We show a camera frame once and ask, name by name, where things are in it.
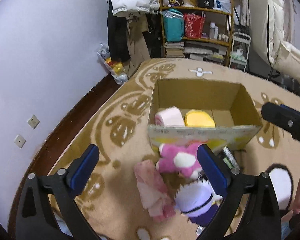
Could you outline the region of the purple haired plush doll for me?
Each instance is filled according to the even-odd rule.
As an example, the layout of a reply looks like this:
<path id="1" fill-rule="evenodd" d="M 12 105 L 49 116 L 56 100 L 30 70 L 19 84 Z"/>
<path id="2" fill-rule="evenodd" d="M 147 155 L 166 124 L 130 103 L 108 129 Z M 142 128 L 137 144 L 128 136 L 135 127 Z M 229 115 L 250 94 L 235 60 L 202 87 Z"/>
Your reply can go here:
<path id="1" fill-rule="evenodd" d="M 181 185 L 174 195 L 175 208 L 193 224 L 208 226 L 223 197 L 215 193 L 206 175 Z"/>

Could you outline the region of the pink white plush toy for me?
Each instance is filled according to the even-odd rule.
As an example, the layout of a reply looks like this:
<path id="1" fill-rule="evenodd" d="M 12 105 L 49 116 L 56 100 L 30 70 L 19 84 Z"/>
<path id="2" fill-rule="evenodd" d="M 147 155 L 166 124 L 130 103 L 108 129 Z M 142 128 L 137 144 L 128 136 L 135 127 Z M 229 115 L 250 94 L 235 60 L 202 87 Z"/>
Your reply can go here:
<path id="1" fill-rule="evenodd" d="M 160 159 L 155 168 L 159 173 L 180 173 L 183 177 L 197 180 L 203 170 L 197 159 L 197 151 L 202 143 L 196 142 L 189 146 L 161 144 Z"/>

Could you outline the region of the pink towel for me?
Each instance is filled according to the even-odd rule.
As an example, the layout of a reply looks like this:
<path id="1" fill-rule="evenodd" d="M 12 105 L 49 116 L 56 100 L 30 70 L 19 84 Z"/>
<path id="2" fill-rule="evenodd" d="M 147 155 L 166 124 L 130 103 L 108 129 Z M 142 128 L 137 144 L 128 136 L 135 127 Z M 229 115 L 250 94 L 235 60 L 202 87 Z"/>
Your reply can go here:
<path id="1" fill-rule="evenodd" d="M 149 216 L 156 222 L 175 216 L 174 200 L 154 163 L 144 160 L 135 164 L 134 174 L 142 207 L 148 211 Z"/>

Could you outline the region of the yellow plush toy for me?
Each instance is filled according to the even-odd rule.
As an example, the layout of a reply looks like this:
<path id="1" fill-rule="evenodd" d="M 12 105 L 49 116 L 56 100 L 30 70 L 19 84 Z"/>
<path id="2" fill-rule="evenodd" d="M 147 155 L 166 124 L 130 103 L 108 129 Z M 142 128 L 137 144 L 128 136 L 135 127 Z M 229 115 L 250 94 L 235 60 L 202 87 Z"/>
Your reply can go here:
<path id="1" fill-rule="evenodd" d="M 208 127 L 216 126 L 213 118 L 205 111 L 190 110 L 185 114 L 185 126 L 187 127 Z"/>

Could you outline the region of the pink swirl roll plush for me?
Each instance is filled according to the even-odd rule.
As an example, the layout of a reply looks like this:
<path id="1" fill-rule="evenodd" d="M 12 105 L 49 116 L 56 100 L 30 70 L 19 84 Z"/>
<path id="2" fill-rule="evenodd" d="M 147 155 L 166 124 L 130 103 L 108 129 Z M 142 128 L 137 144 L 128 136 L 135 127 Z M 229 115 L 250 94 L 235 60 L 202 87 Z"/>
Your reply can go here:
<path id="1" fill-rule="evenodd" d="M 182 113 L 175 106 L 158 111 L 154 116 L 154 122 L 157 126 L 185 126 Z"/>

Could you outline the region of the open cardboard box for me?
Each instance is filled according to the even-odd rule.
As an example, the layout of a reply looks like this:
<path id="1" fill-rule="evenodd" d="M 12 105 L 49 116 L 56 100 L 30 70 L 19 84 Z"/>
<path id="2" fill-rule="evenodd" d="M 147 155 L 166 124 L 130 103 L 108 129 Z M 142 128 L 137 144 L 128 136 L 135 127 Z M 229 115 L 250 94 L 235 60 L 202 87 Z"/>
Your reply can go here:
<path id="1" fill-rule="evenodd" d="M 157 126 L 154 116 L 170 107 L 182 116 L 190 110 L 205 111 L 214 128 Z M 240 83 L 205 79 L 158 79 L 153 88 L 148 115 L 148 136 L 152 148 L 161 144 L 179 146 L 195 142 L 208 144 L 217 152 L 224 146 L 240 150 L 262 128 L 261 117 L 246 88 Z"/>

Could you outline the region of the white trolley cart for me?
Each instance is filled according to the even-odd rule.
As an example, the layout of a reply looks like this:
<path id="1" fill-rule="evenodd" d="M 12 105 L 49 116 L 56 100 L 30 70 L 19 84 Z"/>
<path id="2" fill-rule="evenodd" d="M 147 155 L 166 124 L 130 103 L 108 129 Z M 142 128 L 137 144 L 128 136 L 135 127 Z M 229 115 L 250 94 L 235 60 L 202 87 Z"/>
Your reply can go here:
<path id="1" fill-rule="evenodd" d="M 235 31 L 232 37 L 230 53 L 230 68 L 246 71 L 249 59 L 251 37 L 239 31 Z"/>

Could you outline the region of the white reclining chair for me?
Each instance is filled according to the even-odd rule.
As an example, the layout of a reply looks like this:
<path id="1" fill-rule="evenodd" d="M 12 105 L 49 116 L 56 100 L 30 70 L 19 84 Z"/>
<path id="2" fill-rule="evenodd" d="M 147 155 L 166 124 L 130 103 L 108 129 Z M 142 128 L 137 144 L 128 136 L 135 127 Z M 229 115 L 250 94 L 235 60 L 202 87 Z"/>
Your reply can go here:
<path id="1" fill-rule="evenodd" d="M 249 27 L 254 51 L 271 70 L 300 83 L 300 50 L 287 40 L 285 0 L 248 0 Z"/>

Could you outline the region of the plastic bag of toys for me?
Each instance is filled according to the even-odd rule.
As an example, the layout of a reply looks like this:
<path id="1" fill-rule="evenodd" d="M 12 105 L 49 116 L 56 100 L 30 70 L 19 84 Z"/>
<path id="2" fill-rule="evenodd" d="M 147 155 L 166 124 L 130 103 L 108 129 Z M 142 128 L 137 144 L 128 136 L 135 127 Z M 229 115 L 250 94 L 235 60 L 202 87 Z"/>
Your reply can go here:
<path id="1" fill-rule="evenodd" d="M 101 63 L 107 68 L 107 70 L 109 70 L 111 76 L 118 85 L 122 85 L 128 80 L 123 64 L 110 57 L 110 50 L 107 43 L 100 44 L 97 55 Z"/>

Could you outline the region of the stack of books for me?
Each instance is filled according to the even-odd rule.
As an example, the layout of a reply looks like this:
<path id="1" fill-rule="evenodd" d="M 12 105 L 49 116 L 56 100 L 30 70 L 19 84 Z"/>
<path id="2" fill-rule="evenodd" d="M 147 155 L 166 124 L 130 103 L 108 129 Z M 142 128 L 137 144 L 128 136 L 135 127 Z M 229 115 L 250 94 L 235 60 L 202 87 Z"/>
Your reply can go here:
<path id="1" fill-rule="evenodd" d="M 166 42 L 165 55 L 167 58 L 184 58 L 184 42 Z"/>

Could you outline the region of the red gift bag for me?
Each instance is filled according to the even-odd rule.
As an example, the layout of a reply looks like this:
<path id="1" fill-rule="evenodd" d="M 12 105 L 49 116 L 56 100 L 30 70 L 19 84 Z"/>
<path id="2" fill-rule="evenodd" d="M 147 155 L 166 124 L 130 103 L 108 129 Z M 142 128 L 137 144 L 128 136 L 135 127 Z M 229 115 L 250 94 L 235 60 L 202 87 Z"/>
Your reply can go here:
<path id="1" fill-rule="evenodd" d="M 184 14 L 185 36 L 187 38 L 201 38 L 206 15 Z"/>

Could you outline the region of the black box with 40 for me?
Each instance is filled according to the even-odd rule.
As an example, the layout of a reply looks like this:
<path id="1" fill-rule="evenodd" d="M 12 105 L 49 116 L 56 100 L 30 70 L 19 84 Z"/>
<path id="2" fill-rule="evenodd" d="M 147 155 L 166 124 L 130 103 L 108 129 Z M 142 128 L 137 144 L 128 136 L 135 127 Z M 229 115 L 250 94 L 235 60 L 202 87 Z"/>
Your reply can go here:
<path id="1" fill-rule="evenodd" d="M 198 0 L 198 7 L 212 9 L 214 7 L 214 0 Z"/>

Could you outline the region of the black hanging garment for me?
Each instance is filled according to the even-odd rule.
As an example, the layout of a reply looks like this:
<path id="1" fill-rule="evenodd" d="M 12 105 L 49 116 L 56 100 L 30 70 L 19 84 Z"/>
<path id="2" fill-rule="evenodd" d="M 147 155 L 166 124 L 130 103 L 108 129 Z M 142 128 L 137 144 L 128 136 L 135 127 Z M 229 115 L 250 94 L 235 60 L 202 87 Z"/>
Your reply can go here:
<path id="1" fill-rule="evenodd" d="M 107 29 L 110 57 L 114 61 L 127 62 L 130 60 L 127 45 L 127 21 L 124 17 L 114 16 L 112 1 L 108 0 L 108 2 Z"/>

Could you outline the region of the teal bag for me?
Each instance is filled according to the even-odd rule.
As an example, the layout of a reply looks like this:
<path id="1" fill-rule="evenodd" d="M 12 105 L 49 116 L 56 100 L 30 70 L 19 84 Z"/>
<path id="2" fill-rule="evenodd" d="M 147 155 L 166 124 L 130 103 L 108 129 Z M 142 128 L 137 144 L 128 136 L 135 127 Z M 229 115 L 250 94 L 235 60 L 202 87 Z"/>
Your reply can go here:
<path id="1" fill-rule="evenodd" d="M 184 16 L 175 9 L 165 10 L 162 13 L 165 38 L 167 42 L 180 42 L 184 36 Z"/>

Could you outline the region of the wooden shelf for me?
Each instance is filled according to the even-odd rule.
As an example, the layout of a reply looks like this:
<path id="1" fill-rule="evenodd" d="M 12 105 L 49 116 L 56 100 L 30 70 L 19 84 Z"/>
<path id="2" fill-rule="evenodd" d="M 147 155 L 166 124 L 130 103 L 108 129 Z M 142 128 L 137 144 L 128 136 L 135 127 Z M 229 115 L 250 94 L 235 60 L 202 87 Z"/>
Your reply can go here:
<path id="1" fill-rule="evenodd" d="M 230 0 L 230 12 L 201 7 L 173 7 L 184 19 L 183 41 L 211 43 L 227 48 L 223 64 L 228 66 L 234 33 L 234 0 Z"/>

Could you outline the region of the beige hanging coat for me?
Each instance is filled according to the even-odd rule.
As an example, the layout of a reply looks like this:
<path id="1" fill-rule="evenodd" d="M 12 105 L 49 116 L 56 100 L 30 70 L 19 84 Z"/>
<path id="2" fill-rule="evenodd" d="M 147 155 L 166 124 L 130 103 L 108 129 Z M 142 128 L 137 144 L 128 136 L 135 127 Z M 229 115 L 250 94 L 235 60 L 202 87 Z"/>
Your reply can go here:
<path id="1" fill-rule="evenodd" d="M 149 31 L 146 15 L 131 19 L 127 23 L 127 30 L 127 46 L 130 59 L 125 63 L 125 71 L 130 78 L 143 61 L 151 58 L 143 36 L 144 32 Z"/>

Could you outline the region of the white wall socket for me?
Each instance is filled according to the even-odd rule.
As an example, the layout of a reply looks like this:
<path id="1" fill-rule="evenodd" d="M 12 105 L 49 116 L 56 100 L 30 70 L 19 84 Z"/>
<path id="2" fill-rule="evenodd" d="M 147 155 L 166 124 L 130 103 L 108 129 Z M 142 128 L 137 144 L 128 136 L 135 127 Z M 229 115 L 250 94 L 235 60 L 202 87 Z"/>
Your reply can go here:
<path id="1" fill-rule="evenodd" d="M 20 134 L 18 134 L 18 135 L 15 137 L 15 139 L 14 139 L 14 143 L 15 143 L 19 148 L 23 148 L 25 142 L 26 142 L 26 139 L 25 139 L 22 135 L 20 135 Z"/>
<path id="2" fill-rule="evenodd" d="M 32 129 L 35 129 L 39 125 L 40 121 L 35 115 L 33 115 L 27 120 L 27 123 Z"/>

